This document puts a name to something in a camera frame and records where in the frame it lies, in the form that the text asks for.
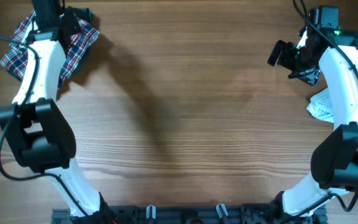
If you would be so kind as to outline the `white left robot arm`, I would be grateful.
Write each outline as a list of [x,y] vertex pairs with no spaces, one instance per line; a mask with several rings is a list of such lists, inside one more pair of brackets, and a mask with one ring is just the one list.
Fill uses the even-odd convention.
[[103,222],[106,209],[78,166],[73,130],[56,104],[63,82],[78,70],[99,37],[92,20],[87,8],[35,5],[1,58],[1,65],[21,82],[12,104],[0,109],[1,142],[8,143],[33,179],[53,182],[73,223]]

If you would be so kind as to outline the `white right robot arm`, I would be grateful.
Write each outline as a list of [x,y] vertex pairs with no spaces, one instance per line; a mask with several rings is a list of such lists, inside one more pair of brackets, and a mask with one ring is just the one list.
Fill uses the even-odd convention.
[[350,212],[358,201],[357,33],[306,31],[298,44],[277,41],[267,62],[304,82],[323,74],[333,106],[333,132],[314,150],[309,174],[275,199],[281,216],[310,217],[333,198]]

